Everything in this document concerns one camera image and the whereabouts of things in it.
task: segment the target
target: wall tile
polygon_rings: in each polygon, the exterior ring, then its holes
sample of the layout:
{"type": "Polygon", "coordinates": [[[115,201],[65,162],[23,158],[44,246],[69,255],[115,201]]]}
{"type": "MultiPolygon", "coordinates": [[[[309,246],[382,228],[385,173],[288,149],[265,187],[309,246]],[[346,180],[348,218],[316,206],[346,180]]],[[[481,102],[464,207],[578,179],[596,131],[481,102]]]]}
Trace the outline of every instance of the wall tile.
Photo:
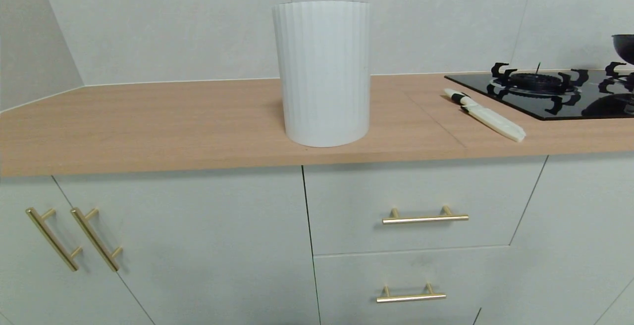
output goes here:
{"type": "Polygon", "coordinates": [[[82,86],[48,0],[0,0],[0,110],[82,86]]]}
{"type": "Polygon", "coordinates": [[[50,0],[84,83],[277,77],[290,0],[50,0]]]}
{"type": "Polygon", "coordinates": [[[487,70],[495,61],[510,61],[526,4],[526,0],[363,1],[373,8],[373,74],[487,70]]]}
{"type": "Polygon", "coordinates": [[[612,34],[634,34],[634,0],[528,0],[512,65],[605,67],[612,34]]]}

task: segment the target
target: wooden countertop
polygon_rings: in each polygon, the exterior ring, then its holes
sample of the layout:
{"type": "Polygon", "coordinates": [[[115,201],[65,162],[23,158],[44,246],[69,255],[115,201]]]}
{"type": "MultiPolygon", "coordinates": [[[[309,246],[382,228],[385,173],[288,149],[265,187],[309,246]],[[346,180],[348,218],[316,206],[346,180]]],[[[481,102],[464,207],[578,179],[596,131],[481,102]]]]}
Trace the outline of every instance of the wooden countertop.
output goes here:
{"type": "Polygon", "coordinates": [[[443,97],[442,74],[373,76],[366,137],[310,148],[284,133],[278,79],[91,86],[0,115],[2,176],[126,173],[634,151],[634,119],[541,121],[501,137],[443,97]]]}

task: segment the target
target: gold handle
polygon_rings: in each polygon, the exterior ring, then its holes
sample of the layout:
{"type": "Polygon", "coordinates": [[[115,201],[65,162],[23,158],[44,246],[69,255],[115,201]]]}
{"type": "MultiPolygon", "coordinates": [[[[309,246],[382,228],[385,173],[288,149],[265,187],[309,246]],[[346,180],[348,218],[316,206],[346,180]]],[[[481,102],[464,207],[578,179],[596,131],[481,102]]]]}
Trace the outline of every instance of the gold handle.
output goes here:
{"type": "Polygon", "coordinates": [[[390,289],[385,286],[383,287],[383,293],[385,296],[379,296],[376,298],[376,302],[381,303],[401,303],[401,302],[417,302],[420,300],[441,300],[446,299],[447,295],[444,293],[434,293],[434,289],[432,285],[427,283],[425,289],[429,292],[428,294],[418,294],[418,295],[403,295],[403,296],[390,296],[390,289]]]}
{"type": "Polygon", "coordinates": [[[104,261],[106,261],[110,269],[112,271],[118,271],[119,266],[115,258],[117,258],[118,254],[121,253],[121,251],[123,251],[123,248],[117,247],[117,249],[111,254],[108,251],[108,248],[106,248],[106,245],[102,242],[102,240],[99,237],[97,237],[97,233],[95,232],[95,229],[92,226],[90,226],[90,223],[88,222],[93,216],[99,213],[99,210],[97,210],[97,208],[94,208],[90,210],[90,212],[88,212],[86,216],[84,216],[81,210],[79,210],[78,208],[73,208],[72,210],[70,210],[70,213],[73,214],[73,216],[77,220],[77,223],[79,224],[81,229],[84,230],[84,233],[86,234],[88,239],[90,239],[90,241],[93,243],[93,246],[97,248],[97,251],[99,252],[100,255],[102,255],[102,257],[104,258],[104,261]]]}
{"type": "Polygon", "coordinates": [[[390,213],[390,217],[383,219],[383,225],[398,225],[401,223],[418,223],[418,222],[433,222],[433,221],[468,221],[469,215],[461,214],[454,215],[451,213],[449,206],[442,206],[443,214],[438,216],[423,216],[423,217],[399,217],[398,209],[393,208],[390,213]]]}
{"type": "Polygon", "coordinates": [[[31,221],[33,221],[33,223],[36,225],[38,230],[40,230],[44,238],[46,238],[46,241],[48,241],[51,244],[51,246],[54,248],[57,254],[61,257],[64,263],[66,263],[68,268],[70,268],[71,271],[76,271],[79,269],[79,265],[77,264],[77,262],[75,262],[73,258],[79,255],[79,253],[81,252],[81,247],[75,248],[75,250],[70,254],[66,252],[66,249],[64,249],[64,246],[62,246],[61,243],[59,243],[59,240],[57,239],[57,237],[55,237],[51,229],[48,228],[48,226],[46,225],[46,219],[53,216],[54,214],[55,214],[55,209],[48,210],[42,216],[40,216],[40,214],[38,214],[38,212],[34,208],[27,209],[27,215],[29,215],[29,218],[31,219],[31,221]]]}

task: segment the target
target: black glass cooktop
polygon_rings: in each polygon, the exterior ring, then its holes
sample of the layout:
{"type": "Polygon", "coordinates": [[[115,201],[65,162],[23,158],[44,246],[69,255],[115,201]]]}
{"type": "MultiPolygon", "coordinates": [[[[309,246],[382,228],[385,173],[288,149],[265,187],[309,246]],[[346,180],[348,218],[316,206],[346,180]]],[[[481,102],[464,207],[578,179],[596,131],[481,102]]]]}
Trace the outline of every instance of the black glass cooktop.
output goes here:
{"type": "Polygon", "coordinates": [[[507,65],[496,63],[490,74],[445,77],[541,120],[634,117],[634,72],[614,70],[625,63],[539,73],[503,70],[507,65]]]}

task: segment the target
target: cabinet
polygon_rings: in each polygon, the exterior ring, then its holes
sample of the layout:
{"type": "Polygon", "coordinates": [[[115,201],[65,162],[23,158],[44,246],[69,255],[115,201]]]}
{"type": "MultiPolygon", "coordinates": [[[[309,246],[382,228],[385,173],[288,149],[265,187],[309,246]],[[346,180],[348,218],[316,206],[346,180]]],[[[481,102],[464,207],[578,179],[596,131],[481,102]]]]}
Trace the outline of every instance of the cabinet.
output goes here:
{"type": "Polygon", "coordinates": [[[632,170],[633,153],[548,157],[478,324],[594,325],[634,278],[632,170]]]}
{"type": "Polygon", "coordinates": [[[601,316],[596,325],[634,325],[634,280],[601,316]]]}
{"type": "Polygon", "coordinates": [[[9,320],[7,318],[0,314],[0,325],[11,325],[11,323],[9,323],[9,320]]]}
{"type": "Polygon", "coordinates": [[[473,325],[497,284],[496,265],[508,246],[315,257],[322,325],[473,325]],[[446,299],[377,303],[419,295],[430,283],[446,299]]]}
{"type": "Polygon", "coordinates": [[[308,165],[315,255],[508,245],[546,157],[308,165]],[[447,205],[468,221],[383,225],[433,217],[447,205]]]}
{"type": "Polygon", "coordinates": [[[82,234],[50,176],[3,178],[0,205],[0,309],[13,325],[152,325],[82,234]],[[31,207],[40,214],[56,210],[46,224],[66,250],[82,246],[74,258],[79,270],[71,271],[29,220],[31,207]]]}
{"type": "Polygon", "coordinates": [[[300,167],[56,177],[156,325],[317,325],[300,167]]]}

